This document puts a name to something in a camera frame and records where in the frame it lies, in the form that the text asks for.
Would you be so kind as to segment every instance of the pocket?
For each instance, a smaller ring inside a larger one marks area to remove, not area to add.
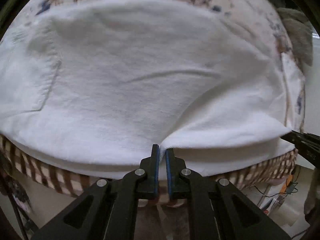
[[[0,44],[0,118],[43,107],[61,64],[43,21],[14,27]]]

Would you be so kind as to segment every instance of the white wall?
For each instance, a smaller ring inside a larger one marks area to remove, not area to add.
[[[313,38],[313,66],[306,67],[306,117],[305,132],[320,135],[320,39]],[[297,164],[314,168],[299,156]]]

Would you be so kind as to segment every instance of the electrical wire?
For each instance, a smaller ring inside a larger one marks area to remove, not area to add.
[[[288,193],[281,193],[281,192],[279,192],[279,193],[274,194],[274,195],[272,195],[272,196],[268,196],[268,195],[263,194],[256,186],[254,186],[254,187],[255,187],[263,196],[265,196],[265,197],[274,197],[274,196],[279,195],[279,194],[286,194],[286,196],[288,195]]]
[[[291,239],[294,239],[295,237],[302,235],[302,234],[303,234],[303,233],[305,233],[307,230],[308,230],[308,228],[307,228],[307,229],[305,229],[305,230],[303,230],[302,232],[300,232],[300,233],[298,233],[298,234],[294,235],[293,237],[291,237]]]
[[[301,171],[301,166],[299,166],[298,176],[296,177],[295,181],[293,181],[292,183],[295,183],[298,180],[299,175],[300,175],[300,171]]]

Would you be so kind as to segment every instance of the white cloth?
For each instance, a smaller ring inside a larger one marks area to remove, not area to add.
[[[207,9],[173,0],[57,7],[7,35],[0,53],[0,132],[61,168],[120,178],[156,143],[188,148],[177,155],[213,175],[294,148],[279,139],[292,128],[286,68]]]

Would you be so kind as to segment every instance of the plaid fabric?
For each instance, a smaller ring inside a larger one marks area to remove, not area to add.
[[[87,187],[100,179],[77,174],[41,162],[20,150],[3,135],[0,135],[0,153],[2,155],[1,162],[4,164],[4,169],[9,175],[12,174],[12,169],[16,168],[21,173],[30,177],[33,181],[52,188],[58,193],[70,195],[72,197],[81,195]],[[221,178],[226,178],[237,188],[244,189],[246,187],[251,187],[258,182],[268,182],[272,179],[280,179],[291,174],[291,171],[295,166],[297,154],[297,150],[293,150],[248,168],[214,175],[210,178],[216,181]],[[159,197],[156,200],[141,200],[139,206],[154,205],[158,203],[167,204],[169,206],[180,206],[184,203],[184,200],[169,201],[166,181],[159,182],[159,192]]]

